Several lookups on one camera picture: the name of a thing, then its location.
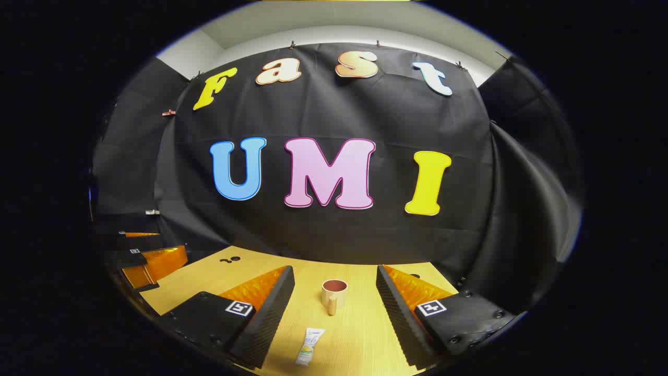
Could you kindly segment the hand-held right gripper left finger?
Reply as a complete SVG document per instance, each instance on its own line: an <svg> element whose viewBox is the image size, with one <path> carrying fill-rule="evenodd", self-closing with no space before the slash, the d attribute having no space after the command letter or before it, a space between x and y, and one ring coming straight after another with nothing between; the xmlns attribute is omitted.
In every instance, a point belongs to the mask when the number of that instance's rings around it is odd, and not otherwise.
<svg viewBox="0 0 668 376"><path fill-rule="evenodd" d="M262 368L294 289L292 266L269 276L260 303L198 292L157 317L157 325L217 361Z"/></svg>

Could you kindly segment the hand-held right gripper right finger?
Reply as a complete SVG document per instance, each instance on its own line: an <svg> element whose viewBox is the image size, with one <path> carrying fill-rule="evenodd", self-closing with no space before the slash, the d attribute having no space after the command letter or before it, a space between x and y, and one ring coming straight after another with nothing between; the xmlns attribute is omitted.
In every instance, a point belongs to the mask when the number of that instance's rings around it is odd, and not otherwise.
<svg viewBox="0 0 668 376"><path fill-rule="evenodd" d="M428 369L468 358L510 328L518 316L479 293L452 293L391 266L375 285L408 364Z"/></svg>

